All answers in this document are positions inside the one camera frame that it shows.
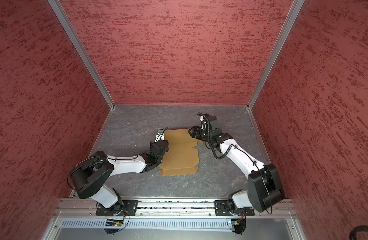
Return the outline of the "brown cardboard box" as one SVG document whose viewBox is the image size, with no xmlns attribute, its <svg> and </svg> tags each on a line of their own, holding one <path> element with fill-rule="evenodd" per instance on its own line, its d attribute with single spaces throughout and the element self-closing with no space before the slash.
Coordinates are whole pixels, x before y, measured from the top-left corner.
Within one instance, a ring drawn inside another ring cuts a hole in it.
<svg viewBox="0 0 368 240">
<path fill-rule="evenodd" d="M 199 152 L 202 141 L 192 138 L 188 129 L 167 130 L 164 139 L 169 142 L 169 151 L 163 156 L 159 173 L 164 177 L 195 175 L 198 171 Z"/>
</svg>

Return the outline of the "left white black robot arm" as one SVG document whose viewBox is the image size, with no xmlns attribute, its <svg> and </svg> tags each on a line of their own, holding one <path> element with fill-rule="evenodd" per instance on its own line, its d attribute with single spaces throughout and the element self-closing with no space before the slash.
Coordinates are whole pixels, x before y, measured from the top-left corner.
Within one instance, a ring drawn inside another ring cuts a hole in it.
<svg viewBox="0 0 368 240">
<path fill-rule="evenodd" d="M 151 142 L 150 150 L 133 157 L 115 157 L 98 151 L 77 164 L 67 180 L 80 199 L 97 202 L 97 216 L 133 216 L 132 207 L 127 207 L 116 190 L 106 185 L 110 177 L 128 173 L 146 173 L 163 162 L 169 151 L 169 142 Z"/>
</svg>

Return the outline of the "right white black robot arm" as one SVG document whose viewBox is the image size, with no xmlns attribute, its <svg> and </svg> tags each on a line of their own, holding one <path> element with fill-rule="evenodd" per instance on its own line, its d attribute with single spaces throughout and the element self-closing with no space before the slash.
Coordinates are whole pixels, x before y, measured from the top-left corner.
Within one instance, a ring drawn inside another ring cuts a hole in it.
<svg viewBox="0 0 368 240">
<path fill-rule="evenodd" d="M 216 159 L 229 158 L 246 176 L 247 189 L 228 197 L 227 209 L 231 214 L 239 215 L 244 208 L 270 214 L 275 204 L 286 199 L 277 167 L 254 158 L 231 135 L 199 126 L 188 133 L 191 138 L 207 143 Z"/>
</svg>

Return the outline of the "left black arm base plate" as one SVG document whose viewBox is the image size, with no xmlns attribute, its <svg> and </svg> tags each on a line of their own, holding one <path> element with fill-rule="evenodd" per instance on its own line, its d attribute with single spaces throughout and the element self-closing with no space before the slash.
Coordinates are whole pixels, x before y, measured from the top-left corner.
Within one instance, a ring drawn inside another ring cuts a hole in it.
<svg viewBox="0 0 368 240">
<path fill-rule="evenodd" d="M 96 216 L 134 216 L 138 203 L 138 200 L 121 200 L 109 208 L 97 203 Z"/>
</svg>

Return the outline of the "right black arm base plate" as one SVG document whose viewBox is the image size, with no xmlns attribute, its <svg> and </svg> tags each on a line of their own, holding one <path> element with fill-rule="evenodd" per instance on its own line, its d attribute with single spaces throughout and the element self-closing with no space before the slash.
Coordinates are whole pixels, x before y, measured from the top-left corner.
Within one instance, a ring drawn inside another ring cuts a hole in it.
<svg viewBox="0 0 368 240">
<path fill-rule="evenodd" d="M 253 207 L 238 208 L 231 200 L 214 201 L 215 215 L 218 217 L 252 217 L 255 216 Z"/>
</svg>

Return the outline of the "aluminium front rail frame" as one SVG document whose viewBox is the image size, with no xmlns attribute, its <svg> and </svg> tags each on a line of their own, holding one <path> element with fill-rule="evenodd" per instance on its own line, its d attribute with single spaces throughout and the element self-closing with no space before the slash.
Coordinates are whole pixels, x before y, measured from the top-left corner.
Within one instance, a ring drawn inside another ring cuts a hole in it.
<svg viewBox="0 0 368 240">
<path fill-rule="evenodd" d="M 80 200 L 78 198 L 61 199 L 55 210 L 52 220 L 46 229 L 43 239 L 54 240 L 61 230 L 59 228 L 64 219 L 107 219 L 115 226 L 122 225 L 126 229 L 125 220 L 136 219 L 228 219 L 233 224 L 239 219 L 254 221 L 259 220 L 284 220 L 289 230 L 291 239 L 304 240 L 306 236 L 301 227 L 298 215 L 291 200 L 282 200 L 273 207 L 272 213 L 267 211 L 259 213 L 254 210 L 255 216 L 234 217 L 215 215 L 214 201 L 207 198 L 125 198 L 123 200 L 138 200 L 138 208 L 134 216 L 96 216 L 97 203 L 91 199 Z"/>
</svg>

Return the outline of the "right aluminium corner post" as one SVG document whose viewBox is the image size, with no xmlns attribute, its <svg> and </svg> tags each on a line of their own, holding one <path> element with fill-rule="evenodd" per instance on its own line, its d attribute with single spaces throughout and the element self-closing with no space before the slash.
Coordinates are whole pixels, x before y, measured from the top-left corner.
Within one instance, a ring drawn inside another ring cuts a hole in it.
<svg viewBox="0 0 368 240">
<path fill-rule="evenodd" d="M 290 7 L 290 10 L 288 12 L 288 15 L 284 21 L 284 24 L 280 30 L 280 33 L 276 39 L 276 42 L 273 46 L 273 49 L 270 53 L 270 56 L 268 58 L 268 61 L 263 69 L 263 72 L 259 78 L 259 81 L 256 85 L 256 88 L 252 94 L 252 97 L 250 98 L 250 101 L 247 105 L 247 110 L 249 112 L 251 112 L 253 110 L 253 107 L 254 107 L 254 104 L 256 103 L 258 97 L 259 97 L 259 94 L 262 90 L 262 88 L 264 87 L 264 84 L 283 48 L 283 45 L 285 44 L 285 41 L 301 11 L 301 8 L 302 6 L 304 5 L 304 0 L 294 0 L 291 7 Z"/>
</svg>

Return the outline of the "aluminium corner post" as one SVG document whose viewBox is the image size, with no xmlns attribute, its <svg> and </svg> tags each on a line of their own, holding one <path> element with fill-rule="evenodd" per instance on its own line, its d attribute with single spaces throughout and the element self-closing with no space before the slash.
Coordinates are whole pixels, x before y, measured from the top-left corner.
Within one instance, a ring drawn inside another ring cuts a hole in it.
<svg viewBox="0 0 368 240">
<path fill-rule="evenodd" d="M 284 24 L 280 30 L 280 33 L 276 39 L 276 42 L 273 46 L 273 49 L 270 53 L 270 56 L 268 58 L 268 61 L 263 69 L 263 72 L 259 78 L 259 81 L 256 85 L 256 88 L 252 94 L 252 97 L 250 98 L 250 101 L 247 105 L 247 110 L 249 112 L 251 112 L 253 110 L 253 107 L 254 107 L 254 104 L 256 103 L 258 97 L 259 97 L 259 94 L 262 90 L 262 88 L 264 87 L 264 84 L 283 48 L 283 45 L 285 44 L 285 41 L 301 11 L 301 8 L 302 6 L 304 5 L 304 0 L 294 0 L 291 7 L 290 7 L 290 10 L 288 12 L 288 15 L 284 21 Z"/>
<path fill-rule="evenodd" d="M 96 83 L 99 91 L 101 92 L 102 96 L 106 100 L 109 108 L 111 111 L 114 110 L 116 104 L 112 99 L 111 95 L 109 94 L 105 84 L 100 77 L 98 71 L 96 70 L 93 62 L 91 61 L 87 51 L 85 50 L 81 40 L 79 39 L 76 31 L 74 30 L 70 20 L 68 19 L 60 1 L 56 0 L 48 0 L 49 5 L 51 6 L 53 12 L 55 13 L 57 19 L 61 23 L 64 31 L 66 32 L 67 36 L 69 37 L 70 41 L 72 42 L 73 46 L 75 47 L 77 53 L 79 54 L 81 60 L 83 61 L 86 69 L 90 73 L 91 77 L 93 78 L 94 82 Z"/>
</svg>

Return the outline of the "left aluminium corner post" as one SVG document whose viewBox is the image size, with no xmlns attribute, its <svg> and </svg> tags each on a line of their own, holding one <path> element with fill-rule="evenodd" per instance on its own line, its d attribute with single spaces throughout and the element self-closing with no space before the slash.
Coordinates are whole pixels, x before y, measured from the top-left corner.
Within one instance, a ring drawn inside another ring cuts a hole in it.
<svg viewBox="0 0 368 240">
<path fill-rule="evenodd" d="M 76 31 L 74 30 L 70 20 L 68 19 L 60 1 L 56 0 L 48 0 L 49 5 L 51 6 L 53 12 L 55 13 L 57 19 L 61 23 L 64 31 L 66 32 L 67 36 L 69 37 L 70 41 L 72 42 L 73 46 L 75 47 L 77 53 L 79 54 L 81 60 L 83 61 L 86 69 L 90 73 L 91 77 L 93 78 L 94 82 L 96 83 L 99 91 L 101 92 L 102 96 L 106 100 L 109 108 L 111 111 L 114 110 L 116 104 L 112 99 L 111 95 L 109 94 L 105 84 L 100 77 L 98 71 L 96 70 L 93 62 L 91 61 L 87 51 L 85 50 L 81 40 L 79 39 Z"/>
</svg>

